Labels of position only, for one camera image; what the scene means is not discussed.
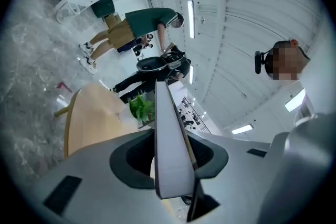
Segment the wooden table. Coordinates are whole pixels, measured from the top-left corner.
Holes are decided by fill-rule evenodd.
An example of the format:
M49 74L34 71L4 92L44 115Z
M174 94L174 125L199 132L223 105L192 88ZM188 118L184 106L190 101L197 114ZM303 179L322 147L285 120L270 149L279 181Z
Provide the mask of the wooden table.
M54 113L67 114L64 156L78 149L138 131L138 122L113 92L90 83L71 98L70 104Z

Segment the green t-shirt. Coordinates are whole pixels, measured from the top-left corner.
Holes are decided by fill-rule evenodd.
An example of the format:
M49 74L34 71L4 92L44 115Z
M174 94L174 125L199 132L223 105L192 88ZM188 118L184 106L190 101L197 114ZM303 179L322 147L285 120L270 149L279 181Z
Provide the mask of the green t-shirt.
M177 13L171 8L141 9L126 13L125 16L136 38L156 31L159 23L167 28L177 20Z

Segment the chair leg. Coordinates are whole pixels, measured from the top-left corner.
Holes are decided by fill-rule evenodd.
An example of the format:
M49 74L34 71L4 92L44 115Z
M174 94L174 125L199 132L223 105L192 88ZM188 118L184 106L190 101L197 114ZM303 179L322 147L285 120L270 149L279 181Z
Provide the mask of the chair leg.
M54 113L54 116L57 118L57 117L61 116L62 114L67 113L68 110L69 110L69 106L66 106L65 108L62 108L59 111L56 111Z

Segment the white sneaker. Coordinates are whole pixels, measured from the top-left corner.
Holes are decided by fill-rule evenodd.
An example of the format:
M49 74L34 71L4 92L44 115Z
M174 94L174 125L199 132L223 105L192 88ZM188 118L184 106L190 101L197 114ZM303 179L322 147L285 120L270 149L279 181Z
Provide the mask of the white sneaker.
M80 64L83 66L90 74L95 74L97 72L96 62L93 63L88 62L88 57L80 59Z
M80 48L80 50L85 56L90 57L90 55L93 53L93 47L88 48L86 45L87 43L79 44L78 47Z

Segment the black pants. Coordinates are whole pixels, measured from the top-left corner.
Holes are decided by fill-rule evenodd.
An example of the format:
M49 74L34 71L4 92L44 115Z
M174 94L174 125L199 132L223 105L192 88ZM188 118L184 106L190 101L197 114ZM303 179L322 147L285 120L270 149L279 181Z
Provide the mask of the black pants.
M127 103L129 99L134 99L138 94L144 93L144 92L150 92L155 89L155 82L156 79L153 77L150 73L143 73L143 72L137 72L134 75L126 78L122 82L115 85L116 92L120 92L125 90L128 86L132 85L136 82L143 83L136 87L134 90L125 93L123 96L119 97L124 103Z

